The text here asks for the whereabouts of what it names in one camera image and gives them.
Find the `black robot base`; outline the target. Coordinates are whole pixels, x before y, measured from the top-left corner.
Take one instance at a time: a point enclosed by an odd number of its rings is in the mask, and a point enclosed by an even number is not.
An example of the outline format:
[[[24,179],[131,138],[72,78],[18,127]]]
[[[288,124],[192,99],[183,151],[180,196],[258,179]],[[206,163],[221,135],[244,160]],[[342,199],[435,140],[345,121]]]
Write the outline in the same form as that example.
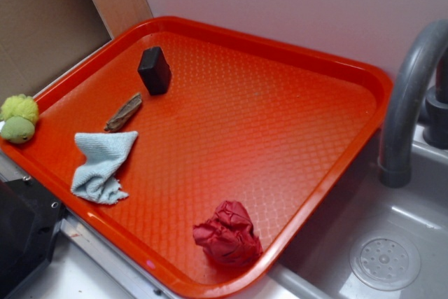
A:
[[[1,182],[1,297],[12,298],[53,259],[65,207],[36,179]]]

